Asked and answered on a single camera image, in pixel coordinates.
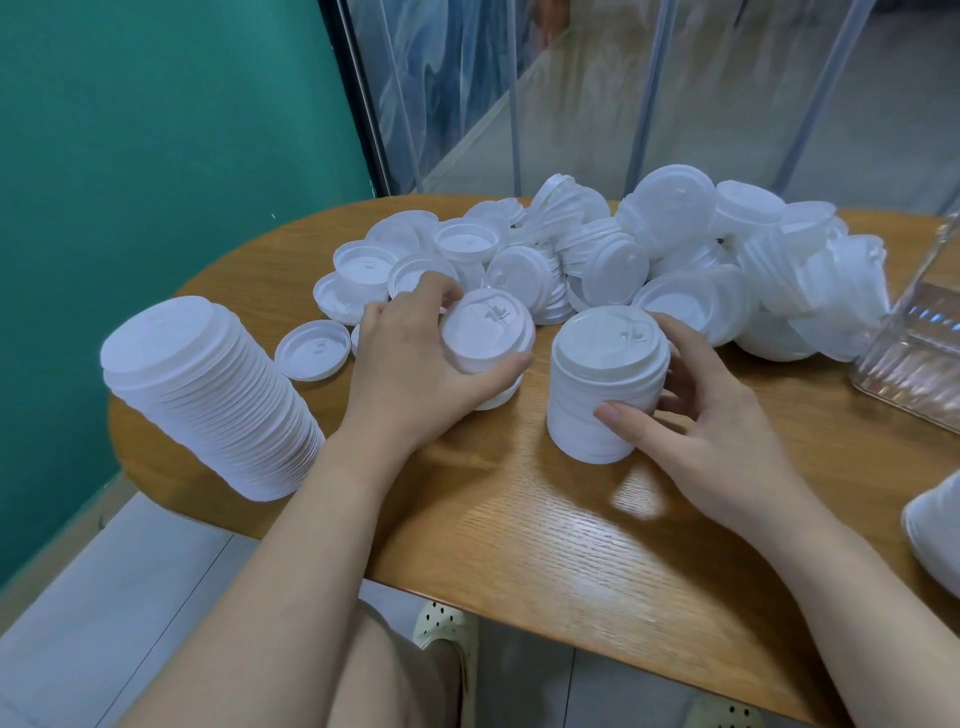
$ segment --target fingernail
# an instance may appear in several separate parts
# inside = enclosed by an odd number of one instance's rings
[[[620,422],[619,411],[609,402],[604,402],[593,410],[593,416],[607,427],[613,427]]]

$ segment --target wood grain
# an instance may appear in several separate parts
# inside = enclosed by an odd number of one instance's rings
[[[444,219],[479,199],[331,209],[251,241],[180,292],[228,306],[272,354],[291,328],[322,318],[311,290],[338,245],[400,209]],[[885,238],[898,294],[938,221],[843,216],[852,231]],[[799,720],[846,723],[799,610],[754,551],[700,516],[642,454],[591,466],[554,447],[544,418],[556,330],[538,329],[517,396],[471,414],[410,461],[384,507],[367,576]],[[734,346],[722,354],[833,512],[960,629],[960,603],[900,532],[903,505],[960,465],[956,437],[855,391],[847,368],[821,356],[774,364]],[[351,367],[297,385],[326,433],[344,415]],[[109,424],[124,470],[165,508],[260,538],[285,504],[244,500],[119,400],[110,400]]]

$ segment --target glass panel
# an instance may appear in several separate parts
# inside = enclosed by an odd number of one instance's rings
[[[538,45],[530,32],[532,2],[517,0],[521,69]],[[506,0],[382,3],[402,104],[377,15],[380,0],[348,2],[395,178],[392,191],[411,191],[419,173],[425,192],[512,194]],[[496,153],[488,154],[486,145],[475,150],[478,137],[487,141],[491,130]]]
[[[641,175],[685,163],[769,186],[850,5],[681,2]]]
[[[932,213],[960,182],[960,8],[875,12],[787,187],[830,200]]]
[[[539,0],[545,50],[521,75],[523,194],[563,172],[623,196],[658,0]]]

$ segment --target metal frame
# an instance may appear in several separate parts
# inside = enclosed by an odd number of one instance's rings
[[[630,162],[627,164],[627,176],[623,183],[624,197],[633,192],[640,177],[647,143],[650,141],[650,129],[653,125],[654,106],[660,90],[663,64],[666,61],[667,51],[670,49],[673,24],[677,19],[678,5],[678,0],[660,0],[657,29],[654,31],[654,42],[650,48],[650,69],[647,71],[647,79],[643,86],[643,96],[640,99],[640,116],[636,120],[634,144],[630,150]]]
[[[324,17],[326,34],[330,38],[333,55],[340,68],[347,103],[353,114],[353,124],[360,137],[360,147],[367,161],[373,194],[386,197],[390,190],[390,164],[383,148],[383,137],[376,121],[370,86],[364,71],[363,59],[357,47],[353,22],[350,19],[346,0],[318,0]]]
[[[777,170],[777,175],[774,177],[771,190],[778,195],[783,194],[787,185],[790,184],[794,172],[797,171],[800,158],[803,156],[807,142],[813,134],[813,128],[827,106],[830,94],[836,88],[837,81],[840,80],[840,74],[843,73],[843,69],[847,65],[847,60],[853,52],[853,46],[860,38],[863,26],[867,24],[867,19],[874,9],[875,2],[876,0],[853,0],[851,3],[850,9],[847,11],[847,17],[844,18],[843,25],[840,26],[840,31],[833,40],[833,47],[830,48],[824,67],[820,71],[820,78],[817,79],[817,84],[810,95],[810,101],[806,105],[806,111],[803,119],[801,119],[799,129],[797,129],[797,134],[790,142],[790,146],[783,156],[783,161],[780,163],[780,169]]]
[[[514,197],[520,197],[520,130],[516,100],[516,0],[507,0],[507,87],[510,94],[510,143],[514,153]]]
[[[403,131],[406,135],[407,152],[410,154],[410,165],[414,173],[414,181],[417,185],[417,191],[423,194],[423,175],[420,173],[420,163],[417,161],[417,150],[414,148],[414,136],[410,130],[410,117],[407,115],[407,105],[403,101],[403,87],[400,85],[400,73],[396,70],[396,56],[394,55],[394,41],[390,37],[390,28],[387,25],[387,11],[383,7],[383,0],[377,0],[380,6],[380,13],[377,14],[380,20],[380,29],[383,31],[383,39],[387,43],[387,50],[390,52],[390,71],[394,77],[396,86],[396,98],[400,104],[400,119],[403,122]]]

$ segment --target wrist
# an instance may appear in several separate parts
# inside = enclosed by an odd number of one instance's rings
[[[784,509],[781,518],[759,524],[746,538],[767,561],[777,563],[784,558],[803,557],[846,532],[846,526],[810,493]]]
[[[317,463],[324,470],[346,474],[358,488],[383,497],[409,454],[400,442],[375,428],[344,422],[321,447]]]

